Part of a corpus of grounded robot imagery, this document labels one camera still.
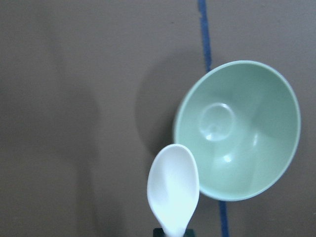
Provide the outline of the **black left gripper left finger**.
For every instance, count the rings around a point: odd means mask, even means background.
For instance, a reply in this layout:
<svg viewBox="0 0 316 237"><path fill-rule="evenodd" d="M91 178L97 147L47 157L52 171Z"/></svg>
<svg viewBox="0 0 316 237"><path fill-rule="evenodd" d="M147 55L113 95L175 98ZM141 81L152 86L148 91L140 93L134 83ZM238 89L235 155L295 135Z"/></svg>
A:
<svg viewBox="0 0 316 237"><path fill-rule="evenodd" d="M153 237L164 237L164 231L162 228L153 229Z"/></svg>

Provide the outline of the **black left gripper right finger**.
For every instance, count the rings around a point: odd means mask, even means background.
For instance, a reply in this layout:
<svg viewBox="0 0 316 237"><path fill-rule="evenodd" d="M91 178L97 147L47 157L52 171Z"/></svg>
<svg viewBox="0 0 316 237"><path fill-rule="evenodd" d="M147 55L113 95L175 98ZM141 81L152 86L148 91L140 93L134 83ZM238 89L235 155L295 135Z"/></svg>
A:
<svg viewBox="0 0 316 237"><path fill-rule="evenodd" d="M195 237L195 232L193 229L186 229L184 237Z"/></svg>

